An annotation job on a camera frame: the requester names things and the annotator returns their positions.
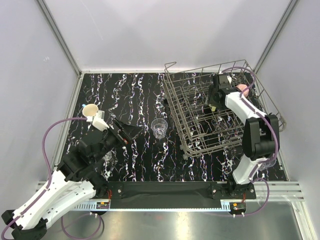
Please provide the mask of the pink mug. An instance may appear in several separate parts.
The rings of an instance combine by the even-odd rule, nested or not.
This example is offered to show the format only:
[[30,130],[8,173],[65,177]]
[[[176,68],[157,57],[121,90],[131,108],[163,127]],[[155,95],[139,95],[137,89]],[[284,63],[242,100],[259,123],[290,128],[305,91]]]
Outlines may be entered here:
[[248,88],[248,86],[247,86],[246,84],[243,84],[243,83],[238,84],[238,85],[236,86],[236,88],[237,88],[239,91],[243,92],[243,95],[244,95],[245,97],[247,97],[247,96],[249,95],[250,89]]

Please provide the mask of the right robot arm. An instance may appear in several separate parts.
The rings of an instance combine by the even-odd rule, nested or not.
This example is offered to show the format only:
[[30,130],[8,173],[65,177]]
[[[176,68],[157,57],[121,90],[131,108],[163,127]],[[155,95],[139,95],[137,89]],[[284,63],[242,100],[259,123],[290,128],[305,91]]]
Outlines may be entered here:
[[226,73],[213,77],[209,86],[207,105],[212,110],[227,108],[244,124],[241,160],[227,180],[225,192],[237,199],[251,190],[254,175],[259,169],[269,167],[280,149],[279,120],[255,107],[245,96],[249,87],[233,87]]

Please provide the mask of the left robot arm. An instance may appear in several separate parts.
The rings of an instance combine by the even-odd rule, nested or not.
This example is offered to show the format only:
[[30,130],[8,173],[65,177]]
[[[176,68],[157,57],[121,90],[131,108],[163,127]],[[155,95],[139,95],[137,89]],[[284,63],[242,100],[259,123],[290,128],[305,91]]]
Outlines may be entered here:
[[82,121],[91,123],[93,129],[61,158],[47,182],[26,203],[3,212],[1,239],[6,239],[6,231],[12,229],[14,240],[40,240],[49,224],[71,208],[92,197],[107,195],[107,181],[96,167],[104,163],[109,152],[130,144],[143,129],[118,119],[113,120],[118,130],[98,117],[83,117]]

